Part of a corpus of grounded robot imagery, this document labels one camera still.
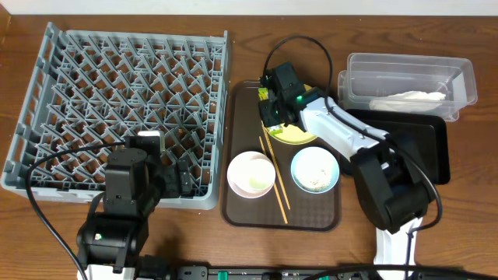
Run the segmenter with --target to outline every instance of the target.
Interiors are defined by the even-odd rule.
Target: blue bowl
[[[331,166],[331,181],[330,184],[327,187],[321,188],[319,191],[314,191],[309,188],[306,188],[303,186],[302,183],[299,182],[296,178],[296,168],[298,165],[298,162],[304,160],[305,166],[309,166],[310,168],[313,168],[316,166],[317,168],[320,165],[320,162],[325,161],[325,165],[330,165]],[[294,157],[293,161],[290,164],[290,175],[294,180],[294,183],[302,189],[303,191],[306,191],[310,194],[323,194],[324,192],[330,191],[338,182],[339,179],[339,165],[337,164],[337,159],[326,149],[319,148],[319,147],[308,147],[305,149],[300,150]]]

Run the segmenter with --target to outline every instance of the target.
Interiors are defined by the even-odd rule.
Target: yellow plate
[[[306,89],[306,91],[311,89],[311,87],[308,85],[304,85],[304,88]],[[289,126],[287,126],[287,127],[282,126],[282,133],[272,135],[272,137],[279,140],[282,143],[286,143],[286,144],[290,144],[290,145],[306,144],[306,143],[311,142],[317,138],[317,136],[312,135],[309,132],[303,132],[300,128],[298,128],[295,125],[291,125],[291,124],[289,124]]]

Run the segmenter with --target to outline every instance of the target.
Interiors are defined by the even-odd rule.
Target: cable
[[[33,170],[35,170],[40,164],[47,162],[48,160],[54,159],[58,156],[63,156],[69,153],[74,153],[74,152],[84,152],[84,151],[89,151],[93,149],[102,149],[106,147],[112,147],[112,146],[118,146],[118,145],[124,145],[124,142],[115,142],[115,143],[110,143],[110,144],[103,144],[103,145],[95,145],[95,146],[90,146],[90,147],[83,147],[79,149],[71,149],[67,151],[62,151],[62,152],[56,152],[52,155],[46,156],[43,159],[38,160],[35,162],[26,172],[26,179],[25,179],[25,188],[26,188],[26,193],[28,195],[28,199],[30,199],[31,206],[33,206],[33,210],[37,213],[38,217],[40,217],[41,222],[50,230],[52,235],[55,237],[55,239],[62,245],[62,247],[65,249],[65,251],[69,254],[71,257],[72,261],[75,263],[76,267],[78,268],[79,273],[81,274],[83,280],[88,280],[85,274],[85,270],[83,269],[83,266],[81,263],[79,263],[78,258],[75,256],[75,254],[72,252],[71,248],[69,245],[62,239],[62,237],[59,235],[59,233],[55,230],[55,228],[48,222],[47,217],[45,217],[44,213],[41,211],[40,207],[37,204],[37,201],[34,199],[33,191],[31,190],[31,173]]]
[[[331,107],[330,104],[328,103],[328,95],[329,95],[330,89],[332,87],[332,76],[333,76],[332,59],[331,59],[331,55],[328,52],[327,48],[325,48],[325,46],[323,44],[321,44],[318,40],[316,40],[316,39],[314,39],[312,37],[303,36],[303,35],[291,36],[291,37],[287,37],[286,39],[282,40],[268,54],[268,57],[266,58],[266,61],[265,61],[265,66],[263,68],[263,77],[266,76],[268,62],[270,61],[270,57],[273,55],[273,53],[279,47],[281,47],[283,44],[287,43],[290,40],[298,39],[298,38],[299,39],[304,39],[304,40],[309,40],[309,41],[315,43],[316,45],[318,45],[324,51],[325,55],[327,56],[328,68],[329,68],[328,73],[329,74],[328,74],[328,83],[327,83],[327,86],[326,86],[325,91],[324,91],[324,102],[325,102],[325,106],[327,107],[327,111],[332,116],[334,116],[335,118],[337,118],[338,120],[340,120],[343,124],[349,126],[354,131],[360,133],[363,136],[371,138],[371,139],[373,139],[373,140],[375,140],[375,141],[377,141],[377,142],[379,142],[379,143],[381,143],[383,145],[386,145],[389,149],[393,150],[395,153],[399,154],[403,159],[405,159],[406,161],[408,161],[409,163],[411,163],[417,169],[417,171],[420,173],[420,175],[423,177],[423,179],[427,182],[427,184],[430,186],[430,189],[431,189],[431,191],[434,194],[434,197],[435,197],[435,200],[436,200],[436,203],[437,203],[437,216],[436,216],[436,218],[432,222],[430,222],[430,223],[428,223],[428,224],[426,224],[424,226],[419,226],[419,227],[416,227],[414,229],[410,229],[408,231],[408,250],[407,250],[407,253],[406,253],[406,262],[405,262],[405,264],[408,265],[409,264],[409,260],[410,260],[410,250],[412,249],[413,233],[417,232],[417,231],[420,231],[420,230],[424,230],[424,229],[430,229],[431,227],[433,227],[437,223],[439,223],[439,221],[441,220],[441,218],[443,216],[443,204],[441,203],[441,198],[439,196],[439,193],[437,192],[436,187],[434,187],[433,182],[426,175],[426,172],[424,172],[424,170],[420,167],[420,165],[405,150],[397,147],[396,145],[391,144],[390,142],[388,142],[388,141],[386,141],[384,139],[378,138],[378,137],[370,134],[366,130],[362,130],[362,129],[358,128],[357,126],[355,126],[354,124],[349,123],[347,120],[345,120],[344,118],[342,118],[339,114],[337,114],[336,112],[334,112],[334,107]],[[408,278],[408,270],[405,271],[405,278]]]
[[[400,264],[358,264],[343,268],[333,268],[328,271],[311,275],[303,280],[318,280],[326,276],[336,276],[345,273],[356,273],[360,271],[415,271],[424,274],[453,276],[457,278],[474,279],[474,280],[497,280],[498,277],[484,275],[475,272],[458,271],[450,268],[438,268],[418,265],[400,265]]]

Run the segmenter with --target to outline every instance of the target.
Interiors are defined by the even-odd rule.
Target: plastic dish rack
[[[166,135],[164,164],[190,163],[193,198],[160,207],[210,209],[219,194],[230,41],[144,33],[60,31],[49,23],[2,173],[26,196],[35,161],[118,142],[142,130]],[[105,191],[111,149],[68,154],[34,170],[35,198],[87,202]]]

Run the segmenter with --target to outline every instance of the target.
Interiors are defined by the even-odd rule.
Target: brown tray
[[[230,94],[230,111],[227,115],[228,129],[226,129],[228,136],[225,147],[227,161],[224,166],[224,174],[226,174],[230,161],[236,155],[246,151],[262,152],[259,136],[263,139],[268,152],[258,113],[259,85],[259,82],[241,82],[235,86]],[[274,190],[270,190],[261,198],[242,198],[232,191],[226,181],[226,176],[222,179],[224,180],[221,200],[223,218],[234,226],[312,231],[334,229],[341,217],[339,182],[332,190],[324,194],[307,193],[297,187],[290,176],[290,163],[297,152],[308,146],[327,149],[336,158],[337,152],[320,139],[304,145],[288,145],[272,137],[270,139],[290,203],[289,210],[277,181],[277,189],[286,211],[288,224],[284,223]]]

